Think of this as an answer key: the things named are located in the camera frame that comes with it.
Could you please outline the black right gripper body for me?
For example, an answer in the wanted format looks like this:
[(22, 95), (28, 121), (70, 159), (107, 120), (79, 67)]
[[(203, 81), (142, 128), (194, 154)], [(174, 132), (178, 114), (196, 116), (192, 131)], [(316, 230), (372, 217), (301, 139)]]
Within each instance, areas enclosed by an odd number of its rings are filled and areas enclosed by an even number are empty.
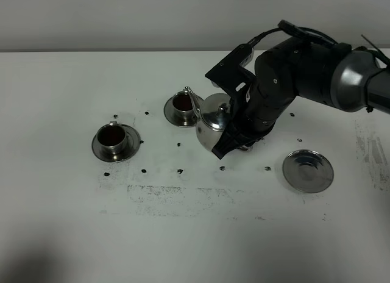
[(325, 47), (289, 38), (265, 51), (255, 61), (256, 79), (244, 107), (234, 119), (235, 142), (255, 142), (268, 134), (296, 97), (333, 107), (331, 81), (350, 45)]

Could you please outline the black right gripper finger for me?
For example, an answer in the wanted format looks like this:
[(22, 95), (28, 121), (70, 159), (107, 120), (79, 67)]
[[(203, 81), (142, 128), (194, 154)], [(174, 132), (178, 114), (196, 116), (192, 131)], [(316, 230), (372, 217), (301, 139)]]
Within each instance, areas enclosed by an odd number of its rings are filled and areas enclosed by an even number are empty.
[(211, 152), (221, 160), (226, 154), (242, 146), (243, 143), (243, 135), (240, 131), (225, 129)]

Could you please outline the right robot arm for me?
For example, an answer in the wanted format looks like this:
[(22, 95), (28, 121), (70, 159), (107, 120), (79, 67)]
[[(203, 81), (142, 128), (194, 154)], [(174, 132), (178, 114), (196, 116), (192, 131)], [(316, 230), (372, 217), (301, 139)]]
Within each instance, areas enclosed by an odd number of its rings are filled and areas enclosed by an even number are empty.
[(250, 72), (238, 62), (246, 49), (237, 47), (207, 73), (230, 96), (231, 119), (212, 147), (218, 158), (270, 133), (298, 96), (344, 112), (389, 112), (389, 68), (379, 66), (376, 51), (289, 38), (260, 54)]

